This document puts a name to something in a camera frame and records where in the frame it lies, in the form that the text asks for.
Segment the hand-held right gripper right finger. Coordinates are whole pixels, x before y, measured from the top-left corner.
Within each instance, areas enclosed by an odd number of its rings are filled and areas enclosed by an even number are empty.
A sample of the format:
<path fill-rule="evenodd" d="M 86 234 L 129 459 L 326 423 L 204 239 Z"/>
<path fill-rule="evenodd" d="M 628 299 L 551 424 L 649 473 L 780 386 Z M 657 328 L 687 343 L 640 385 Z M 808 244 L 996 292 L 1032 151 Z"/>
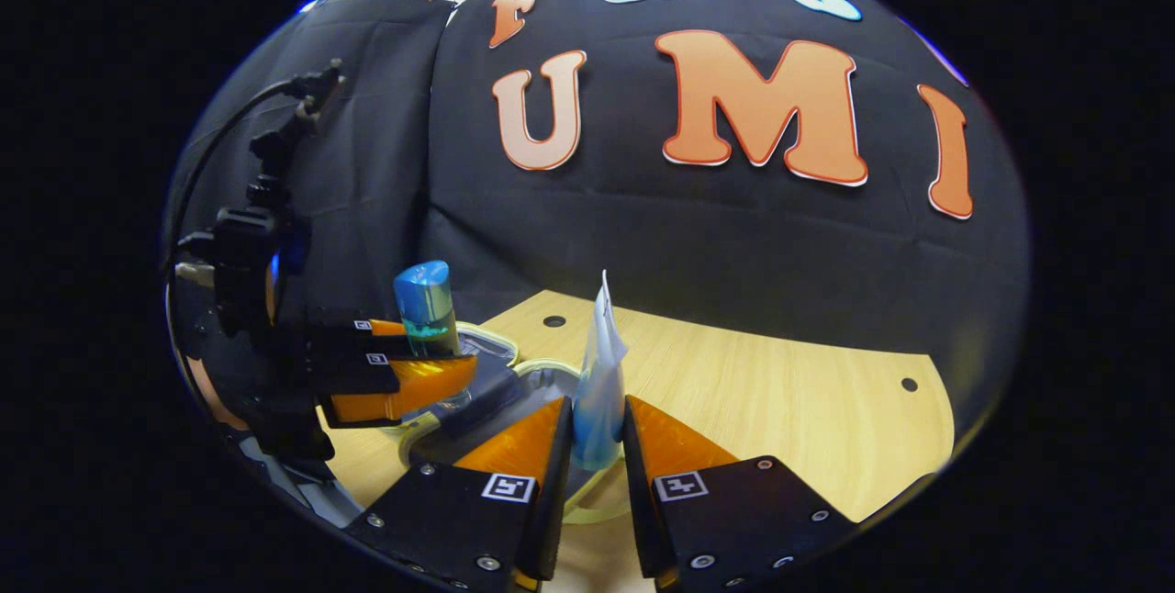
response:
<path fill-rule="evenodd" d="M 776 456 L 740 459 L 638 397 L 622 449 L 634 548 L 658 592 L 765 592 L 857 534 Z"/>

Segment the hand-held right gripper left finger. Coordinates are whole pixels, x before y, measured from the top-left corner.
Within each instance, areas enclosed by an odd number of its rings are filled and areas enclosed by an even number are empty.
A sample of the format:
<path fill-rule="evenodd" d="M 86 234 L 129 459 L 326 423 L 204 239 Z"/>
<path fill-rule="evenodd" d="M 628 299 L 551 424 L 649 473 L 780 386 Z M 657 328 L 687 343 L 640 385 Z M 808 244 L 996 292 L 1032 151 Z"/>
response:
<path fill-rule="evenodd" d="M 443 592 L 537 592 L 553 579 L 575 404 L 550 400 L 454 464 L 407 469 L 345 534 Z"/>

